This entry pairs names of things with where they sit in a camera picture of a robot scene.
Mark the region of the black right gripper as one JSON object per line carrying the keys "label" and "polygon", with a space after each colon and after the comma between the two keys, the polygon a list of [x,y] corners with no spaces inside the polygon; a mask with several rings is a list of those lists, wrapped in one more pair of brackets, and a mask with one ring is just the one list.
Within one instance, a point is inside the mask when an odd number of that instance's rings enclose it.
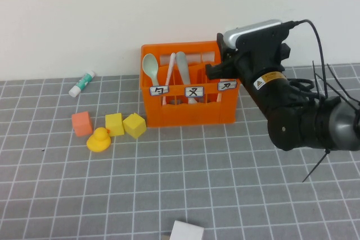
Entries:
{"label": "black right gripper", "polygon": [[272,111],[290,104],[289,81],[284,76],[284,67],[277,61],[280,53],[260,50],[243,54],[238,60],[226,61],[236,49],[224,42],[222,33],[217,34],[217,45],[222,63],[206,64],[205,73],[209,80],[240,79],[250,97],[262,111]]}

